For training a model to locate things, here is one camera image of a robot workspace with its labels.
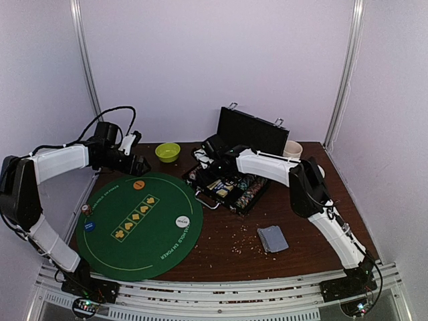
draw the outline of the vertical metal post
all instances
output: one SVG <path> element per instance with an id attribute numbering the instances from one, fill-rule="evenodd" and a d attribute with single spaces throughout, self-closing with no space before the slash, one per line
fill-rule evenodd
<path id="1" fill-rule="evenodd" d="M 94 109 L 95 116 L 101 113 L 100 103 L 95 89 L 94 77 L 89 62 L 88 48 L 86 47 L 85 33 L 83 29 L 82 14 L 80 12 L 80 0 L 70 0 L 72 8 L 72 17 L 74 23 L 74 29 L 76 30 L 76 36 L 80 47 L 80 57 L 82 59 L 83 69 L 85 73 L 86 86 L 88 87 L 89 96 Z"/>
<path id="2" fill-rule="evenodd" d="M 356 52 L 358 49 L 358 42 L 361 34 L 362 26 L 362 14 L 364 11 L 364 0 L 354 1 L 354 15 L 352 17 L 352 23 L 350 27 L 348 49 L 346 52 L 345 64 L 343 67 L 342 79 L 339 85 L 339 91 L 336 97 L 336 103 L 334 105 L 332 119 L 328 127 L 326 140 L 324 141 L 324 147 L 326 150 L 332 149 L 336 133 L 340 127 L 340 118 L 346 104 L 346 95 L 349 87 L 349 81 L 354 67 Z"/>

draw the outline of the round green mat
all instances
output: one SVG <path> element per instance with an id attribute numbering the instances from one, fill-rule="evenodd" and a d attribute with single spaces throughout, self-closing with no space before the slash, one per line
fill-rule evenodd
<path id="1" fill-rule="evenodd" d="M 144 181 L 143 189 L 134 188 L 137 181 Z M 202 229 L 202 206 L 193 190 L 162 173 L 118 179 L 88 204 L 92 215 L 80 214 L 77 225 L 80 255 L 115 280 L 140 281 L 165 273 L 189 254 Z M 176 222 L 182 216 L 188 225 Z M 95 229 L 86 232 L 89 222 Z"/>

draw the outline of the orange chip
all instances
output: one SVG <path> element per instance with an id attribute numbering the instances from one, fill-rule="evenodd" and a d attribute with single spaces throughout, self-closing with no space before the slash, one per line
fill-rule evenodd
<path id="1" fill-rule="evenodd" d="M 146 186 L 146 183 L 144 181 L 137 181 L 134 183 L 134 188 L 139 191 L 141 189 L 144 188 L 144 186 Z"/>

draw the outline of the white wall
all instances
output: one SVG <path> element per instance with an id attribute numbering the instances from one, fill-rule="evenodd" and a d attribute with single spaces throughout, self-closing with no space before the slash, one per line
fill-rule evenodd
<path id="1" fill-rule="evenodd" d="M 332 157 L 386 262 L 428 315 L 428 2 L 368 0 Z"/>
<path id="2" fill-rule="evenodd" d="M 283 118 L 291 139 L 323 141 L 353 3 L 82 1 L 101 107 L 137 107 L 146 142 L 203 140 L 230 102 L 272 122 Z"/>
<path id="3" fill-rule="evenodd" d="M 0 161 L 78 137 L 92 119 L 68 0 L 0 0 Z M 90 171 L 40 187 L 46 217 L 63 235 Z M 41 260 L 0 223 L 2 320 L 22 320 Z"/>

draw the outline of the white arm segment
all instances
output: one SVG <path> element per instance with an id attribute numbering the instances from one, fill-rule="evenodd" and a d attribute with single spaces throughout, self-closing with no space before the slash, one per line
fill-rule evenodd
<path id="1" fill-rule="evenodd" d="M 82 169 L 89 164 L 88 147 L 73 145 L 53 149 L 30 157 L 34 162 L 37 185 L 74 169 Z"/>
<path id="2" fill-rule="evenodd" d="M 79 255 L 60 238 L 41 214 L 39 221 L 29 230 L 28 236 L 63 270 L 74 272 L 80 262 Z"/>
<path id="3" fill-rule="evenodd" d="M 333 204 L 332 201 L 326 203 L 327 206 Z M 339 216 L 336 208 L 333 208 L 334 213 Z M 356 243 L 363 252 L 366 248 L 356 239 L 350 232 L 350 227 L 345 224 L 343 228 L 338 224 L 337 220 L 330 220 L 327 214 L 328 209 L 324 208 L 323 213 L 317 213 L 309 217 L 308 220 L 314 224 L 327 239 L 333 249 L 336 251 L 342 265 L 345 269 L 357 268 L 359 263 L 364 259 L 363 254 L 356 248 Z M 350 233 L 354 240 L 351 240 L 347 233 Z"/>
<path id="4" fill-rule="evenodd" d="M 245 149 L 236 158 L 238 171 L 272 179 L 289 187 L 288 173 L 300 163 L 298 158 L 287 158 Z"/>
<path id="5" fill-rule="evenodd" d="M 289 187 L 290 182 L 288 173 L 290 169 L 297 166 L 300 160 L 297 158 L 286 158 L 276 155 L 269 155 L 262 152 L 255 154 L 251 149 L 246 149 L 236 158 L 238 171 L 241 173 L 255 174 L 267 179 L 272 179 Z M 327 239 L 342 262 L 345 269 L 357 268 L 359 263 L 364 259 L 363 254 L 357 250 L 354 243 L 365 251 L 365 247 L 358 242 L 356 237 L 351 233 L 353 240 L 346 234 L 350 231 L 349 225 L 345 224 L 344 229 L 339 225 L 337 220 L 330 220 L 327 215 L 328 209 L 324 208 L 323 213 L 317 213 L 309 217 L 309 221 L 314 224 L 323 236 Z"/>

